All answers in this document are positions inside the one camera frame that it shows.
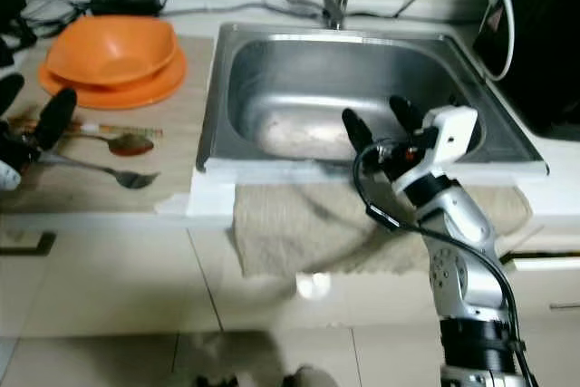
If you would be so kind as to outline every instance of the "faucet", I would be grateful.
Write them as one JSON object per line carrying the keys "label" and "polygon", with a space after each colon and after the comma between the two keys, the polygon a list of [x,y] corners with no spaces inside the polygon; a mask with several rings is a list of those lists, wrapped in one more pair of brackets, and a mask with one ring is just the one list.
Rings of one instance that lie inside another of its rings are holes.
{"label": "faucet", "polygon": [[324,16],[329,29],[343,28],[344,13],[348,0],[324,0]]}

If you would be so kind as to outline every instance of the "white cable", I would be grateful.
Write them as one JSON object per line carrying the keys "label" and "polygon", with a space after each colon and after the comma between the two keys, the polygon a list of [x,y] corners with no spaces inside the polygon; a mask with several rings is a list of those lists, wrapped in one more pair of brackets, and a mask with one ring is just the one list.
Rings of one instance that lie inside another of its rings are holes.
{"label": "white cable", "polygon": [[494,82],[501,81],[509,72],[511,62],[514,58],[514,47],[516,45],[516,18],[514,16],[514,6],[511,0],[503,0],[507,16],[507,57],[506,64],[500,74],[492,73],[488,67],[481,62],[486,75]]}

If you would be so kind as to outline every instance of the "metal spoon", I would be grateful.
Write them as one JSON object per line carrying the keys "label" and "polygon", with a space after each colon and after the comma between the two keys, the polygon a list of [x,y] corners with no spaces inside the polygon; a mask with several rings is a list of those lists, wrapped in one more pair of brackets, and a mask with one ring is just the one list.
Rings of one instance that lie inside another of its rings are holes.
{"label": "metal spoon", "polygon": [[153,149],[153,142],[143,135],[125,133],[117,138],[109,139],[98,135],[75,133],[72,138],[87,138],[90,140],[102,140],[109,146],[109,151],[117,156],[139,156]]}
{"label": "metal spoon", "polygon": [[73,160],[70,158],[65,158],[60,154],[53,153],[52,151],[43,151],[39,159],[42,163],[52,163],[55,165],[67,165],[69,167],[93,169],[96,171],[106,172],[111,174],[116,178],[117,183],[127,189],[141,189],[153,183],[153,180],[159,175],[158,172],[155,174],[140,174],[133,171],[117,171],[116,169],[102,167],[100,165],[94,165],[92,163],[81,162],[79,160]]}

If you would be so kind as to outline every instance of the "dish towel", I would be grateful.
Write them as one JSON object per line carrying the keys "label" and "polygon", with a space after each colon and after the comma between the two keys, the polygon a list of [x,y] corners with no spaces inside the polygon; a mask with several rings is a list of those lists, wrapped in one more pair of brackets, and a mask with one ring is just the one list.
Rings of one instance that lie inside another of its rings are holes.
{"label": "dish towel", "polygon": [[[388,185],[367,189],[381,192],[381,201],[375,201],[395,216],[412,220],[411,205],[402,207]],[[466,187],[466,191],[498,235],[517,231],[531,216],[517,189]],[[378,226],[364,213],[354,187],[346,183],[237,186],[233,230],[244,276],[429,270],[421,236],[389,233]]]}

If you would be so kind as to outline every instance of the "stainless steel sink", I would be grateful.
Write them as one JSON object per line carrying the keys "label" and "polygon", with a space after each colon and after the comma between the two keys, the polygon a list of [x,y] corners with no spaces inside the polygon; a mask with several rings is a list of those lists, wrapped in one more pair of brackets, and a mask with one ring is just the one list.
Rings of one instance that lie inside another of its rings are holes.
{"label": "stainless steel sink", "polygon": [[448,36],[225,24],[198,168],[208,160],[349,164],[343,109],[359,113],[376,138],[402,138],[392,95],[424,111],[447,104],[477,109],[464,162],[541,162]]}

